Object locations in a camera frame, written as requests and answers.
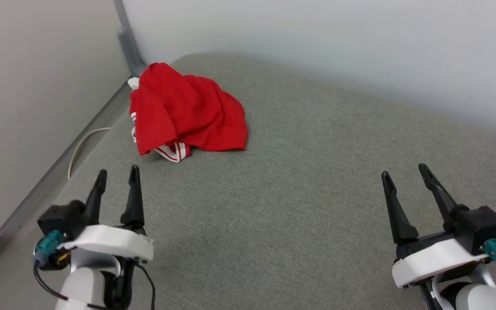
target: gray fabric surface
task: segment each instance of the gray fabric surface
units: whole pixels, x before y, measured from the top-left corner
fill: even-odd
[[[421,162],[457,202],[496,210],[494,133],[234,56],[190,55],[173,67],[214,79],[242,102],[246,151],[195,149],[179,164],[140,157],[124,114],[58,201],[85,199],[107,169],[101,216],[116,223],[139,165],[160,308],[424,308],[417,288],[397,289],[391,277],[380,173],[390,172],[422,236],[442,221]],[[132,308],[149,300],[138,271]]]

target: wire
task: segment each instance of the wire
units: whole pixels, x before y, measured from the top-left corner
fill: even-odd
[[[74,161],[75,161],[75,158],[76,156],[78,155],[78,152],[79,150],[81,149],[81,147],[83,146],[83,144],[85,143],[85,141],[93,134],[93,133],[97,133],[99,131],[108,131],[110,130],[110,127],[103,127],[103,128],[99,128],[99,129],[95,129],[95,130],[91,130],[90,132],[87,133],[87,135],[83,136],[83,138],[81,138],[81,140],[79,141],[79,143],[77,144],[77,147],[76,149],[74,150],[74,153],[72,154],[72,158],[70,159],[70,164],[68,165],[68,174],[67,174],[67,177],[68,177],[68,180],[71,178],[71,175],[72,175],[72,165],[74,165]]]
[[[145,273],[146,278],[150,282],[150,286],[152,287],[152,302],[150,302],[150,310],[154,310],[155,305],[156,305],[156,286],[154,286],[154,282],[148,275],[148,272],[146,272],[145,267],[141,266],[139,263],[136,263],[136,266],[139,267],[143,272]]]
[[[53,290],[51,287],[49,287],[49,285],[47,285],[43,279],[41,278],[40,276],[40,273],[39,273],[39,261],[35,261],[34,262],[34,277],[36,278],[36,281],[39,283],[39,285],[45,290],[47,291],[49,294],[55,296],[56,298],[60,298],[64,301],[68,301],[68,297],[64,296],[63,294]],[[145,276],[146,278],[148,279],[148,281],[150,282],[150,286],[152,287],[152,301],[150,302],[150,310],[154,310],[155,309],[155,306],[156,306],[156,286],[154,286],[154,282],[152,281],[152,279],[150,278],[150,276],[148,275],[148,272],[146,271],[145,267],[141,266],[139,263],[136,263],[135,264],[137,267],[139,267],[141,270],[143,270],[143,272],[145,273]],[[96,304],[87,304],[87,307],[88,308],[92,308],[92,309],[99,309],[99,310],[116,310],[117,308],[108,308],[108,307],[103,307],[103,306],[98,306]]]
[[[39,273],[39,263],[40,262],[37,260],[34,263],[34,277],[36,278],[36,281],[39,283],[39,285],[41,287],[43,287],[43,289],[45,291],[47,291],[49,294],[55,296],[56,298],[60,298],[64,301],[68,301],[68,299],[69,299],[68,297],[64,296],[63,294],[61,294],[59,292],[56,292],[51,287],[49,287],[49,285],[47,285],[45,282],[43,282],[43,279],[41,278],[40,273]],[[93,309],[99,309],[99,310],[113,309],[113,308],[108,308],[108,307],[103,307],[103,306],[97,306],[96,304],[87,304],[87,307],[93,308]]]
[[[36,278],[36,281],[39,283],[39,285],[41,287],[43,287],[43,289],[45,291],[47,291],[49,294],[55,296],[56,298],[60,298],[62,300],[67,301],[68,297],[64,296],[63,294],[60,294],[59,292],[54,291],[51,287],[49,287],[49,285],[47,285],[45,282],[43,282],[43,279],[41,278],[40,273],[39,273],[39,265],[40,265],[40,262],[38,260],[36,260],[34,263],[34,277]]]

